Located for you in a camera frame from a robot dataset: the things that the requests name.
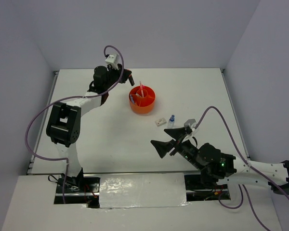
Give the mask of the blue cap glue bottle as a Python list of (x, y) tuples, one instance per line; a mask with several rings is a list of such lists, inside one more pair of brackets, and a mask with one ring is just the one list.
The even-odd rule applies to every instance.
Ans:
[(168, 120), (167, 128), (173, 128), (175, 123), (175, 115), (171, 115)]

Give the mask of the small white eraser block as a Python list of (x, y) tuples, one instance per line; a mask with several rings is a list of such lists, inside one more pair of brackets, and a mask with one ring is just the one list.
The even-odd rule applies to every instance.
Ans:
[(160, 118), (160, 119), (155, 121), (155, 124), (156, 124), (157, 127), (162, 126), (162, 125), (164, 125), (166, 123), (167, 123), (167, 121), (166, 121), (165, 118)]

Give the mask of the thin orange pen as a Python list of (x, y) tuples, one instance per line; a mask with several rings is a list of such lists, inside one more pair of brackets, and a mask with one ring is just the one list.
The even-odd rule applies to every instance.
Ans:
[(145, 97), (145, 96), (144, 96), (144, 86), (143, 86), (143, 84), (142, 84), (141, 81), (140, 81), (140, 91), (141, 91), (141, 95), (142, 95), (143, 97)]

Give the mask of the orange highlighter with black body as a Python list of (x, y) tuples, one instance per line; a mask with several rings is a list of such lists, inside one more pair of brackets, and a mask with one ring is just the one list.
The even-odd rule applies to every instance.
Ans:
[(135, 85), (132, 75), (129, 75), (128, 80), (129, 80), (131, 86)]

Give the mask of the pink highlighter with black cap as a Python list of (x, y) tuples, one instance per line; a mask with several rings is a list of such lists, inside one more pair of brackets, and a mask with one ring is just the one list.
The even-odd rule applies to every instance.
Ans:
[(140, 84), (140, 92), (141, 92), (141, 96), (144, 98), (145, 96), (145, 93), (144, 93), (144, 89), (145, 89), (145, 86)]

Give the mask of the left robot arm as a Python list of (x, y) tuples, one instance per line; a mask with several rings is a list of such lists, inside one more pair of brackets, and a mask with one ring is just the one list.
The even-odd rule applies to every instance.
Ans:
[(123, 69), (121, 64), (98, 66), (93, 72), (93, 81), (81, 98), (66, 103), (54, 103), (46, 127), (46, 134), (55, 144), (59, 157), (68, 159), (68, 167), (63, 168), (58, 184), (65, 189), (79, 192), (84, 188), (83, 169), (79, 163), (76, 141), (80, 136), (81, 117), (103, 105), (109, 93), (107, 90), (116, 82), (129, 81), (134, 86), (132, 71)]

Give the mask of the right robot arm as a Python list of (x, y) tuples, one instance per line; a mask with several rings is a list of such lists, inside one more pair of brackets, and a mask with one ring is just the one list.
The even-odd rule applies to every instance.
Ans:
[(192, 143), (194, 128), (167, 128), (164, 130), (171, 140), (151, 140), (160, 158), (167, 154), (180, 154), (200, 171), (200, 184), (204, 188), (225, 184), (245, 184), (269, 187), (275, 194), (289, 195), (289, 161), (278, 164), (243, 160), (232, 154), (222, 153), (209, 143), (197, 148)]

